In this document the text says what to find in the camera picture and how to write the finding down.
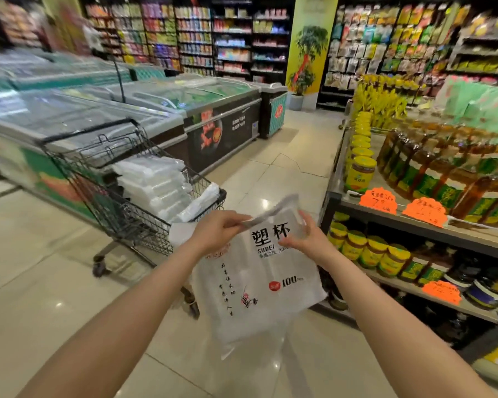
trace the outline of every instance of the shopping cart handle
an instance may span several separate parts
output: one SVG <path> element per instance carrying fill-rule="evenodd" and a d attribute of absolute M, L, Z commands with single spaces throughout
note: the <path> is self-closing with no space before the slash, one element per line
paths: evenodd
<path fill-rule="evenodd" d="M 96 124 L 95 126 L 83 128 L 82 130 L 73 131 L 71 133 L 61 133 L 61 134 L 56 134 L 56 135 L 50 135 L 49 137 L 46 137 L 46 138 L 43 138 L 42 140 L 39 140 L 38 143 L 39 143 L 39 145 L 46 145 L 46 144 L 50 144 L 50 143 L 55 142 L 55 141 L 66 140 L 67 138 L 72 138 L 72 137 L 75 137 L 78 135 L 93 133 L 93 132 L 98 131 L 98 130 L 103 130 L 104 128 L 119 126 L 121 124 L 126 124 L 126 123 L 131 123 L 132 125 L 134 125 L 137 128 L 139 127 L 139 123 L 135 119 L 132 119 L 131 117 L 126 117 L 125 119 L 109 121 L 107 123 L 102 123 L 102 124 Z"/>

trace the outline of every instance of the white flower pot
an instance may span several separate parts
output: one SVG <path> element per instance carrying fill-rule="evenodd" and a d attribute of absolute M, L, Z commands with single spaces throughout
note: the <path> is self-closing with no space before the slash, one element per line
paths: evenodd
<path fill-rule="evenodd" d="M 289 109 L 293 111 L 300 111 L 303 108 L 304 95 L 293 95 L 289 100 Z"/>

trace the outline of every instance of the orange price tag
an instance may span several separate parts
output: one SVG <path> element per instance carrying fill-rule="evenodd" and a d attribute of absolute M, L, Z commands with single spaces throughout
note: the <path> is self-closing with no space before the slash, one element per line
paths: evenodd
<path fill-rule="evenodd" d="M 433 198 L 417 198 L 416 200 L 411 201 L 402 213 L 410 218 L 438 227 L 443 227 L 448 220 L 445 207 Z"/>
<path fill-rule="evenodd" d="M 391 191 L 387 191 L 382 187 L 367 190 L 359 199 L 359 205 L 384 211 L 388 214 L 397 214 L 397 202 L 395 201 L 395 196 Z"/>
<path fill-rule="evenodd" d="M 457 286 L 445 281 L 428 282 L 422 287 L 422 290 L 426 294 L 431 294 L 433 297 L 448 301 L 456 306 L 461 301 L 461 294 Z"/>

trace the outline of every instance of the person's right hand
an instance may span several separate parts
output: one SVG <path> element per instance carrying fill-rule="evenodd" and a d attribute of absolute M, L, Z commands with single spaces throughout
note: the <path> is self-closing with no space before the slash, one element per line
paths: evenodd
<path fill-rule="evenodd" d="M 326 262 L 328 262 L 326 259 L 336 253 L 336 247 L 328 241 L 325 234 L 319 229 L 309 214 L 302 210 L 299 210 L 299 214 L 306 223 L 306 238 L 300 239 L 293 235 L 289 235 L 284 239 L 280 239 L 279 245 L 283 247 L 293 247 L 299 250 L 317 265 L 326 269 Z"/>

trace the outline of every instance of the red logo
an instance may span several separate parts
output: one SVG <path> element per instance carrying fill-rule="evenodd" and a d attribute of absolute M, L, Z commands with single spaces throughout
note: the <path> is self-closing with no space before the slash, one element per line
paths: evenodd
<path fill-rule="evenodd" d="M 277 281 L 269 282 L 269 290 L 271 290 L 272 292 L 276 292 L 279 289 L 280 289 L 280 282 Z"/>
<path fill-rule="evenodd" d="M 282 112 L 284 111 L 284 107 L 280 104 L 279 107 L 277 107 L 277 111 L 275 112 L 275 119 L 278 119 Z"/>

